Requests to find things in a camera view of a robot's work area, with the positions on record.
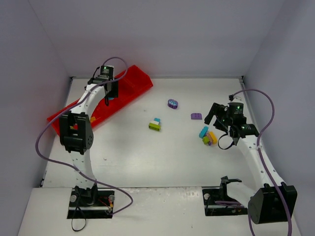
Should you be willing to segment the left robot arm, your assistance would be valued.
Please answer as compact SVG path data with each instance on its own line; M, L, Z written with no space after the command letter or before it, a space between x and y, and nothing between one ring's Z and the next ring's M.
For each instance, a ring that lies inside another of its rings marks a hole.
M59 118L61 145L69 152L73 166L77 168L75 187L86 195L97 188L90 158L90 148L94 141L91 118L97 105L107 94L117 94L117 83L112 82L113 80L114 67L101 66L100 74L88 81L77 106Z

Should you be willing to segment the purple round lego piece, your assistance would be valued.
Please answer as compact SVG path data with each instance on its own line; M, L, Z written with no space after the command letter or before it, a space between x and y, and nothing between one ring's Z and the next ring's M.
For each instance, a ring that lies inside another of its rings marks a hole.
M172 108L172 109L177 109L178 108L178 102L174 99L169 99L167 101L167 106Z

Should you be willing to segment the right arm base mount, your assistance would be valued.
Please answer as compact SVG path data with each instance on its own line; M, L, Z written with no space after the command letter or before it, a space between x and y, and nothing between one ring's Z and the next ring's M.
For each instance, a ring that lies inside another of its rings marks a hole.
M247 215L247 208L227 195L227 185L241 183L238 178L221 178L219 186L202 187L205 216L239 216Z

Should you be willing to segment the purple lego brick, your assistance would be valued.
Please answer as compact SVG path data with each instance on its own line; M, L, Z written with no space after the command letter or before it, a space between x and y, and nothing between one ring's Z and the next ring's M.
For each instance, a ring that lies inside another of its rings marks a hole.
M202 120L202 114L201 113L192 113L190 115L190 118L192 120Z

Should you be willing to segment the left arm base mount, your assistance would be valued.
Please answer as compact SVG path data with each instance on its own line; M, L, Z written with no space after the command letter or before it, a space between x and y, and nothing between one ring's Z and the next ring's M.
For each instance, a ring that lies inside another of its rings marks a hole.
M112 219L115 191L98 189L91 197L72 189L67 219Z

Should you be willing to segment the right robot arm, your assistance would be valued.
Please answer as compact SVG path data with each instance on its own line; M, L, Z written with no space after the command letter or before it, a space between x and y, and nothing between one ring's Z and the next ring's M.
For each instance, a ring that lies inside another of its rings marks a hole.
M288 222L293 215L297 190L274 170L258 141L257 128L247 122L243 109L243 103L239 102L226 106L214 103L204 119L205 124L210 124L215 118L213 126L232 138L232 145L245 157L255 182L255 188L251 189L240 179L222 177L220 201L235 200L247 208L255 224Z

